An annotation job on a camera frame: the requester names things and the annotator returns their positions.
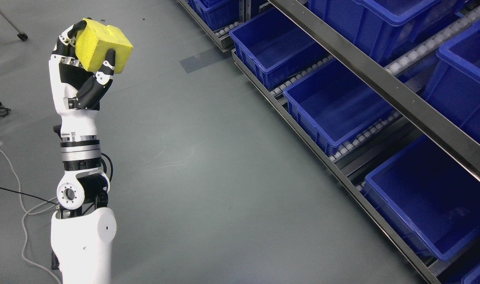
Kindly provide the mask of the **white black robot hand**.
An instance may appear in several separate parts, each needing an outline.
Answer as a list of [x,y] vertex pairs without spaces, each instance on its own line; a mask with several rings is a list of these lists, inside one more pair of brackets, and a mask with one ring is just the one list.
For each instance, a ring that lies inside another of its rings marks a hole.
[[92,140],[100,100],[113,82],[116,51],[106,52],[97,72],[85,70],[76,55],[76,36],[87,27],[85,20],[71,25],[58,36],[49,59],[53,103],[61,117],[58,135],[64,142]]

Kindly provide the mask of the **white robot forearm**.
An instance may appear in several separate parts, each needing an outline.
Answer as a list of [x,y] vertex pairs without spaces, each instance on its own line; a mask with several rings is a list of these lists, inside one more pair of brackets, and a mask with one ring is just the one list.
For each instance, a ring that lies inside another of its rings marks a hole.
[[64,284],[110,284],[117,224],[108,208],[110,180],[96,131],[90,124],[65,122],[54,131],[62,140],[65,171],[51,217],[52,269],[60,271]]

